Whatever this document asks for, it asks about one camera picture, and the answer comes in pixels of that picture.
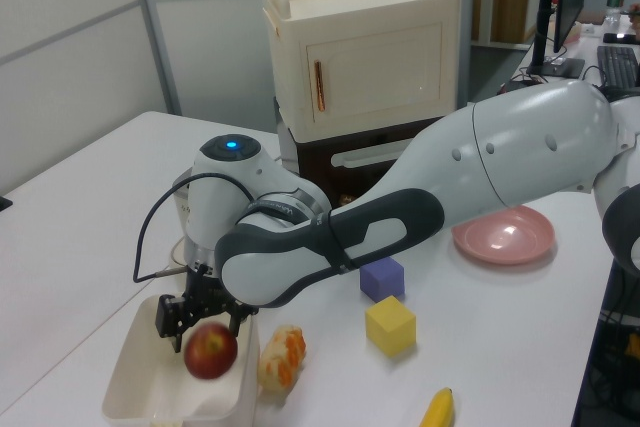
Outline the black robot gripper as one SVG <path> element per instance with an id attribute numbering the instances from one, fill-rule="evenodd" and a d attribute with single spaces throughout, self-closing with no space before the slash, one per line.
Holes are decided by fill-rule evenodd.
<path id="1" fill-rule="evenodd" d="M 161 338 L 168 338 L 175 353 L 180 353 L 183 334 L 193 327 L 199 318 L 228 313 L 229 331 L 239 334 L 241 324 L 259 312 L 254 306 L 234 301 L 223 288 L 219 278 L 202 271 L 187 273 L 183 296 L 161 295 L 158 299 L 155 326 Z"/>

